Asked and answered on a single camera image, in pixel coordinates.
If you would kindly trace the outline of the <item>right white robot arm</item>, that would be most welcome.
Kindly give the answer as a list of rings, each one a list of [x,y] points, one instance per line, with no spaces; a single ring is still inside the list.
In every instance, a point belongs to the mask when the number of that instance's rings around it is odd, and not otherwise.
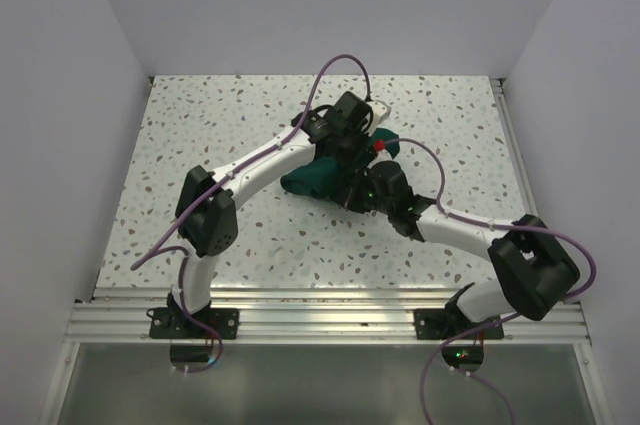
[[[540,321],[580,278],[577,265],[538,217],[495,223],[467,214],[456,218],[435,199],[415,193],[393,160],[358,171],[331,199],[351,212],[385,215],[403,237],[491,263],[494,281],[463,287],[444,307],[440,322],[457,337],[468,337],[503,314]]]

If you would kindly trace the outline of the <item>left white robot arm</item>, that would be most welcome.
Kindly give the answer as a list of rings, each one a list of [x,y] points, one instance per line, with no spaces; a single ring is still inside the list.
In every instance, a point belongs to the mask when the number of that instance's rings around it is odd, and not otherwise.
[[[294,169],[330,157],[352,165],[376,128],[390,115],[380,101],[344,93],[329,106],[307,110],[292,125],[243,158],[212,172],[188,172],[176,210],[177,232],[187,261],[172,287],[179,306],[172,324],[185,337],[201,335],[208,324],[210,285],[219,261],[238,236],[237,212],[266,186]]]

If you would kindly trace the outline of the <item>dark green surgical cloth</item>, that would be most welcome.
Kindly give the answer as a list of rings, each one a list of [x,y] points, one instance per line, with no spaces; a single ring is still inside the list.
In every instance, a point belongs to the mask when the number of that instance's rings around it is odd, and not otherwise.
[[[350,166],[342,166],[336,158],[321,157],[298,167],[280,178],[281,188],[289,194],[329,200],[334,195],[348,189],[356,173],[367,168],[377,157],[372,151],[378,141],[388,142],[399,135],[387,128],[378,128],[368,140],[365,151]]]

